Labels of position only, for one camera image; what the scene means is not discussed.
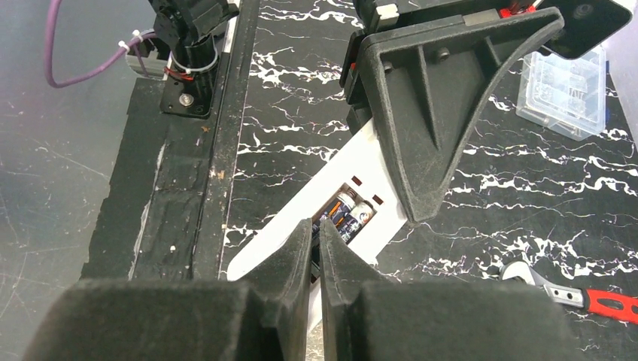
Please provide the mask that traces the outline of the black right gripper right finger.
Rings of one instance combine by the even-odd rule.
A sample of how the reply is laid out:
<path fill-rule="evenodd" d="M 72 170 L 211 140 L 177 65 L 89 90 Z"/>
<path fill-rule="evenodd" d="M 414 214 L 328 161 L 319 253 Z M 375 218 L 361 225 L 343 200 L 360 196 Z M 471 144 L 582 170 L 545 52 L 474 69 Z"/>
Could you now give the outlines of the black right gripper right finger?
<path fill-rule="evenodd" d="M 515 281 L 397 283 L 319 231 L 328 360 L 581 360 L 558 305 Z"/>

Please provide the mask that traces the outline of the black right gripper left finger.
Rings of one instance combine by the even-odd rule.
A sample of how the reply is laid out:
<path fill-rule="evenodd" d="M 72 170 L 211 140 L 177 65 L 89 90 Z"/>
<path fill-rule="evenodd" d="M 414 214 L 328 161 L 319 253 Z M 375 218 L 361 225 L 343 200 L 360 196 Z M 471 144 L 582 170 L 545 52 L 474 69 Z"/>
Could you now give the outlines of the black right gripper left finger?
<path fill-rule="evenodd" d="M 27 360 L 302 360 L 311 221 L 237 281 L 87 280 L 53 304 Z"/>

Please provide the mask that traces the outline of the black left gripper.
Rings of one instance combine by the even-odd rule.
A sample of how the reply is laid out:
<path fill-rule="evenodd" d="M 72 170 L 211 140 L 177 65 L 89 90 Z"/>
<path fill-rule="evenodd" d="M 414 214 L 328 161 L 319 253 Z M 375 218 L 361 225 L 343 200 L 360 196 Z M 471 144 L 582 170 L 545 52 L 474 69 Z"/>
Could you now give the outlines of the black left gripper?
<path fill-rule="evenodd" d="M 372 121 L 410 223 L 437 215 L 462 152 L 513 63 L 564 26 L 557 8 L 467 24 L 507 1 L 356 1 L 339 83 L 348 123 Z"/>

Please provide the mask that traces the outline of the black AAA battery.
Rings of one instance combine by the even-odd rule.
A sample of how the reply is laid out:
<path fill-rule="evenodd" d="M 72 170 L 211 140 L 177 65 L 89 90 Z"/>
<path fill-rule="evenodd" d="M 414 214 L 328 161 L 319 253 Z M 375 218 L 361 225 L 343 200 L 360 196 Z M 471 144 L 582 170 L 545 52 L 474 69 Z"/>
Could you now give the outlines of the black AAA battery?
<path fill-rule="evenodd" d="M 375 210 L 369 202 L 357 203 L 336 227 L 342 240 L 349 244 L 374 214 Z"/>
<path fill-rule="evenodd" d="M 337 224 L 355 206 L 355 193 L 352 191 L 338 192 L 327 205 L 320 211 L 316 221 L 313 223 L 313 230 L 319 229 L 322 220 L 330 220 Z"/>

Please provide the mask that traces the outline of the white remote control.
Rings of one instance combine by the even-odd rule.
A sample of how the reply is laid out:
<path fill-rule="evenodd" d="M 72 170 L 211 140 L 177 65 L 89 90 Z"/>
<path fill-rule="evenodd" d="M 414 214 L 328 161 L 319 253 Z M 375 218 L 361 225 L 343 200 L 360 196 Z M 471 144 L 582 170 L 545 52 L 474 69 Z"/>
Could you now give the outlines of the white remote control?
<path fill-rule="evenodd" d="M 372 121 L 342 149 L 230 261 L 228 280 L 246 275 L 287 240 L 300 220 L 331 221 L 361 259 L 374 264 L 377 255 L 403 227 L 400 204 Z"/>

